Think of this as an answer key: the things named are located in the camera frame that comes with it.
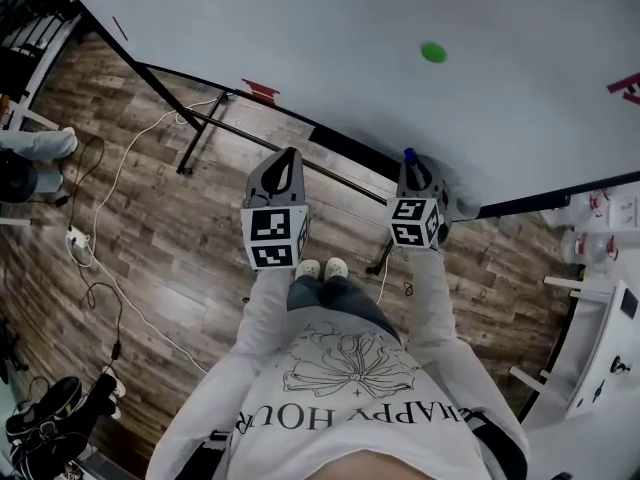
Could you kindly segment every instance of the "white shoe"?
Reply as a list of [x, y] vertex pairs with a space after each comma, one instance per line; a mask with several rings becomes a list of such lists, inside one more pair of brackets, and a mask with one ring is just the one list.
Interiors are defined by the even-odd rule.
[[71, 149], [71, 153], [72, 154], [75, 152], [76, 149], [78, 149], [78, 137], [76, 137], [76, 131], [71, 128], [71, 126], [65, 126], [62, 130], [60, 130], [61, 132], [70, 132], [73, 134], [73, 140], [74, 140], [74, 144], [73, 144], [73, 148]]
[[317, 260], [301, 261], [296, 268], [296, 279], [301, 276], [311, 276], [318, 279], [320, 277], [320, 263]]
[[325, 282], [333, 276], [341, 276], [345, 279], [349, 277], [349, 267], [347, 267], [347, 264], [340, 258], [330, 258], [329, 261], [327, 261], [327, 265], [324, 267]]
[[109, 417], [112, 420], [119, 420], [120, 418], [122, 418], [122, 411], [120, 410], [120, 407], [118, 407], [118, 401], [116, 400], [116, 395], [114, 394], [109, 395], [109, 400], [113, 402], [113, 405], [115, 407], [113, 414]]
[[118, 377], [116, 377], [116, 372], [113, 371], [113, 368], [111, 368], [111, 366], [105, 366], [102, 369], [102, 373], [105, 373], [116, 380], [116, 388], [113, 390], [114, 395], [116, 395], [118, 398], [122, 398], [127, 394], [127, 388], [125, 388], [122, 381]]

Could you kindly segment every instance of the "wooden floor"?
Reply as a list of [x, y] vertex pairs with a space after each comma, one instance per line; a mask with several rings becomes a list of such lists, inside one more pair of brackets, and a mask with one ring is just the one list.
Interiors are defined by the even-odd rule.
[[[217, 90], [162, 79], [185, 104]], [[89, 233], [94, 210], [113, 182], [135, 134], [171, 109], [106, 46], [89, 34], [72, 41], [40, 92], [34, 110], [77, 130], [82, 144], [106, 142], [104, 159], [78, 191], [74, 225]], [[234, 98], [216, 114], [278, 145], [293, 145], [370, 190], [391, 195], [393, 183], [307, 141], [311, 127], [259, 104]], [[96, 256], [117, 274], [122, 289], [146, 317], [210, 368], [231, 347], [242, 298], [254, 274], [242, 246], [239, 209], [247, 174], [270, 153], [221, 130], [209, 129], [194, 152], [193, 175], [176, 174], [194, 131], [167, 117], [129, 154], [120, 182], [101, 211]], [[79, 152], [64, 165], [66, 191]], [[99, 151], [94, 141], [81, 174]], [[379, 204], [312, 171], [305, 172], [311, 207], [307, 257], [344, 258], [352, 279], [376, 296], [380, 278], [365, 274], [388, 239]], [[34, 218], [30, 229], [0, 229], [2, 312], [21, 335], [19, 353], [30, 366], [19, 374], [26, 392], [34, 375], [51, 380], [78, 375], [86, 387], [108, 362], [118, 303], [96, 290], [97, 307], [65, 248], [71, 204], [14, 206], [12, 216]], [[568, 312], [567, 292], [542, 284], [544, 275], [571, 272], [559, 261], [559, 234], [537, 215], [454, 225], [446, 244], [448, 280], [458, 329], [516, 412], [530, 391], [509, 377], [511, 365], [536, 374], [546, 364]], [[108, 281], [96, 268], [90, 281]], [[402, 333], [411, 314], [403, 283], [409, 266], [394, 250], [381, 307]], [[201, 373], [125, 306], [122, 356], [115, 369], [127, 386], [119, 422], [103, 422], [93, 442], [117, 463], [142, 476], [154, 444]]]

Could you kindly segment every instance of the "flower graphic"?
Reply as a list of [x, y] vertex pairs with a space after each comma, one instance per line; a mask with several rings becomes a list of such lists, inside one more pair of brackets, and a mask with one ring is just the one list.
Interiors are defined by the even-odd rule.
[[[373, 398], [384, 398], [413, 389], [409, 368], [395, 355], [390, 356], [372, 333], [314, 333], [309, 341], [306, 346], [294, 347], [296, 354], [311, 357], [300, 357], [293, 370], [284, 374], [285, 391], [311, 390], [316, 396], [327, 396], [357, 382]], [[313, 346], [322, 353], [320, 361]]]

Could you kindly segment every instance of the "black shoe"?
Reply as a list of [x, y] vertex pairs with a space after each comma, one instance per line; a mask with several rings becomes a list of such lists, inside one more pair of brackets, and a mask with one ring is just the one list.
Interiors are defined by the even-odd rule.
[[49, 419], [60, 419], [71, 414], [80, 401], [82, 384], [78, 377], [65, 377], [56, 382], [42, 399], [7, 420], [6, 432], [10, 443], [26, 444], [38, 427]]

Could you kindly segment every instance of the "marker cube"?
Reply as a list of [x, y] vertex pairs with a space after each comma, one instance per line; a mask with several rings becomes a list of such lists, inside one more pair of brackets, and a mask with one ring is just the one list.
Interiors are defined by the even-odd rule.
[[443, 220], [436, 199], [402, 197], [387, 206], [393, 243], [400, 247], [429, 247]]
[[309, 236], [309, 208], [265, 206], [240, 210], [242, 236], [255, 270], [295, 268]]

